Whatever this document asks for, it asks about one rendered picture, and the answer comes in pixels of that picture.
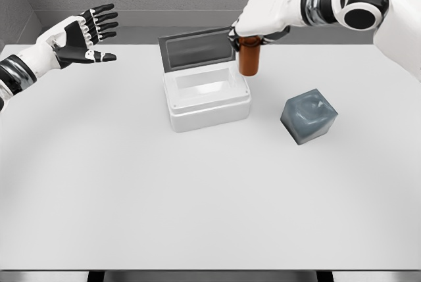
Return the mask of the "brown cylindrical bottle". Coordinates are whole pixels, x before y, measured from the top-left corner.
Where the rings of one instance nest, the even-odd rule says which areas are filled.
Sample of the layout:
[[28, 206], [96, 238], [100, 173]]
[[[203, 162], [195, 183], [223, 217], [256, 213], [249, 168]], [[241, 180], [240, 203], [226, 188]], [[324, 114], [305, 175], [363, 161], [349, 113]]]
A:
[[239, 72], [243, 76], [254, 76], [259, 69], [260, 37], [239, 38]]

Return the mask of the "white box base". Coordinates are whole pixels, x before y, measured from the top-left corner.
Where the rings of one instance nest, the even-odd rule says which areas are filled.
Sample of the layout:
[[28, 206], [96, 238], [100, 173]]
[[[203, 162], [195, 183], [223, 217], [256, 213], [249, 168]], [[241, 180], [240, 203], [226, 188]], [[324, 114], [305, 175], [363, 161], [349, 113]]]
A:
[[250, 113], [251, 91], [234, 60], [165, 73], [163, 82], [175, 132], [243, 120]]

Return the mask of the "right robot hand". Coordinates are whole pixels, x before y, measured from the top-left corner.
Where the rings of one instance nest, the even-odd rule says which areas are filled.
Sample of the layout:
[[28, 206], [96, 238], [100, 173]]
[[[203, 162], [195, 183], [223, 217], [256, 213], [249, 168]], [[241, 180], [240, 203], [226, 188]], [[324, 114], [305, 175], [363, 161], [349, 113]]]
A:
[[258, 45], [273, 43], [290, 32], [301, 19], [300, 0], [248, 0], [242, 13], [231, 25], [228, 39], [239, 51], [242, 37], [259, 37]]

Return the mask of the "grey-blue cube block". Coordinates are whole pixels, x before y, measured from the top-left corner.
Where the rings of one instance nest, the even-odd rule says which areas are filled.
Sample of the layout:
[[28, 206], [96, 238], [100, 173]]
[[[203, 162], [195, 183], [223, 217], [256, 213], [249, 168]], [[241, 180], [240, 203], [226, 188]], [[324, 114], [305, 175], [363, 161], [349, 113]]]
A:
[[302, 145], [326, 134], [337, 116], [337, 111], [323, 94], [312, 89], [288, 99], [280, 121], [296, 144]]

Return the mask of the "grey hinged box lid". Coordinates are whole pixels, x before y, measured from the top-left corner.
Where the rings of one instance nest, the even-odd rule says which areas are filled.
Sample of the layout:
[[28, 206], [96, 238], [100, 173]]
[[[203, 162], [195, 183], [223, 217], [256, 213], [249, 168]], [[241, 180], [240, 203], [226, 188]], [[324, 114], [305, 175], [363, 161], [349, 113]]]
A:
[[175, 72], [235, 60], [229, 27], [158, 38], [164, 72]]

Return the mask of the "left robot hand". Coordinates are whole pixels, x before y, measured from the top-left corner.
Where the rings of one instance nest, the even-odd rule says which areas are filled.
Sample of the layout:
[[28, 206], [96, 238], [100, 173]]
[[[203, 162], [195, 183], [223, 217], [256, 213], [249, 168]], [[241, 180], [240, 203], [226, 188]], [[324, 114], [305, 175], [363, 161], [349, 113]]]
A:
[[73, 63], [111, 62], [116, 55], [103, 53], [93, 46], [116, 36], [114, 4], [92, 7], [76, 16], [69, 16], [42, 33], [36, 43], [45, 45], [52, 54], [53, 68], [64, 69]]

